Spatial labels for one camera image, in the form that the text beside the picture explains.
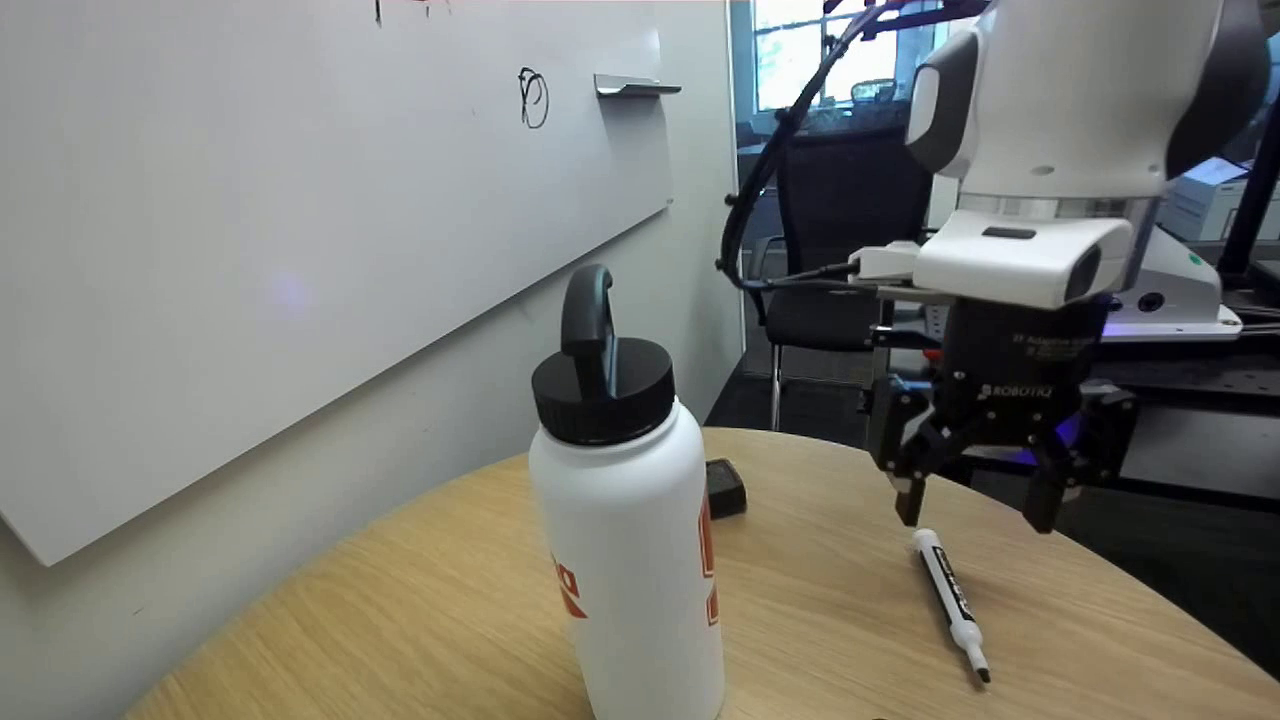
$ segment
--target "white wall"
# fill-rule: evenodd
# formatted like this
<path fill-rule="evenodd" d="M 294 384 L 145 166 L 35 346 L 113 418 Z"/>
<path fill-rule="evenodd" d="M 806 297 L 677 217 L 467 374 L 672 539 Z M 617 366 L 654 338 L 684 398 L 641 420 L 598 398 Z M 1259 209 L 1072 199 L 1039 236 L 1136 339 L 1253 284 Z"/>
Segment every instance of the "white wall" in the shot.
<path fill-rule="evenodd" d="M 654 0 L 677 203 L 597 261 L 624 338 L 660 339 L 707 413 L 743 352 L 740 297 L 712 273 L 731 191 L 725 6 Z M 563 273 L 61 568 L 0 530 L 0 720 L 118 715 L 256 593 L 331 539 L 476 463 L 523 454 L 528 374 L 555 348 Z"/>

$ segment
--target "white water bottle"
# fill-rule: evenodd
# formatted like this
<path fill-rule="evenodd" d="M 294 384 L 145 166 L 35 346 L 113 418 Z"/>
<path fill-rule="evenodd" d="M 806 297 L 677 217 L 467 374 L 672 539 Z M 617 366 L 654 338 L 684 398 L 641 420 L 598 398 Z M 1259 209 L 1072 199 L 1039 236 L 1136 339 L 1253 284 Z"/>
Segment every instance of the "white water bottle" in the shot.
<path fill-rule="evenodd" d="M 617 339 L 606 284 L 598 266 L 573 278 L 559 352 L 533 374 L 551 572 L 597 720 L 712 720 L 725 647 L 705 440 L 667 352 Z"/>

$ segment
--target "whiteboard marker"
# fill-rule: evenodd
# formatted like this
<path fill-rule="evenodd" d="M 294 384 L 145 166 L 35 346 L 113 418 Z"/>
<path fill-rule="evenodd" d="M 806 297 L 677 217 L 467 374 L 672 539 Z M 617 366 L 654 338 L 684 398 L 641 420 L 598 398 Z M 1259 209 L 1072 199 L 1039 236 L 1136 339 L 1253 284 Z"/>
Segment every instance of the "whiteboard marker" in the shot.
<path fill-rule="evenodd" d="M 991 665 L 986 665 L 986 657 L 983 657 L 983 633 L 975 627 L 972 607 L 966 607 L 966 599 L 961 596 L 953 562 L 948 562 L 948 554 L 943 554 L 943 546 L 934 539 L 933 530 L 914 530 L 914 554 L 921 554 L 921 562 L 923 562 L 923 577 L 933 582 L 934 599 L 940 599 L 943 611 L 948 611 L 953 641 L 957 641 L 957 647 L 964 652 L 972 677 L 975 677 L 979 685 L 991 685 Z"/>

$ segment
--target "round table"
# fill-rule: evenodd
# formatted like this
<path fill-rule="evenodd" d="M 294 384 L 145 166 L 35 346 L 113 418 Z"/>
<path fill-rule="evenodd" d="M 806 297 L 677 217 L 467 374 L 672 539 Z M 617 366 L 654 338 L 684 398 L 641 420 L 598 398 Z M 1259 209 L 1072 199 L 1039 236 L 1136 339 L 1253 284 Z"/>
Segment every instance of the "round table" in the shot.
<path fill-rule="evenodd" d="M 707 427 L 746 484 L 714 522 L 725 720 L 1280 715 L 1280 685 L 1068 538 L 933 482 L 986 638 L 975 690 L 875 463 L 842 444 Z M 137 715 L 587 715 L 523 457 L 441 484 L 265 593 Z"/>

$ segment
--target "black bottle cap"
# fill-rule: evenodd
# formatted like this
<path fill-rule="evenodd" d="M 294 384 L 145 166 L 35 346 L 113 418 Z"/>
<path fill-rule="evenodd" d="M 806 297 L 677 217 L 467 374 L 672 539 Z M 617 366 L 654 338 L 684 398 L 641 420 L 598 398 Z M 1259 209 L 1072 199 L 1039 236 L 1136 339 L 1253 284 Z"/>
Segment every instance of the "black bottle cap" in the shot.
<path fill-rule="evenodd" d="M 559 352 L 533 374 L 536 418 L 559 444 L 606 449 L 647 435 L 677 403 L 667 352 L 617 339 L 606 284 L 598 266 L 566 280 Z"/>

